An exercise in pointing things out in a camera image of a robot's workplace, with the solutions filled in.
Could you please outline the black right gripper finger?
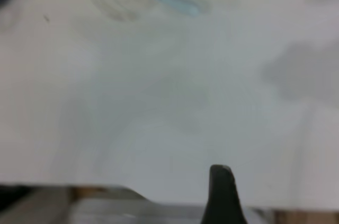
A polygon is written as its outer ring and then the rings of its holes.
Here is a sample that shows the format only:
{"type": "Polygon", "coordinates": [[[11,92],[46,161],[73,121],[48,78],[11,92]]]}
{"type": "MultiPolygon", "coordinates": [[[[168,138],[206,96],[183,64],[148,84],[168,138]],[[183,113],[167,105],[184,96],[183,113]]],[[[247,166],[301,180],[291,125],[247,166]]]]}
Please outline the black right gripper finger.
{"type": "Polygon", "coordinates": [[[209,172],[209,195],[202,223],[246,224],[235,177],[230,167],[212,165],[209,172]]]}

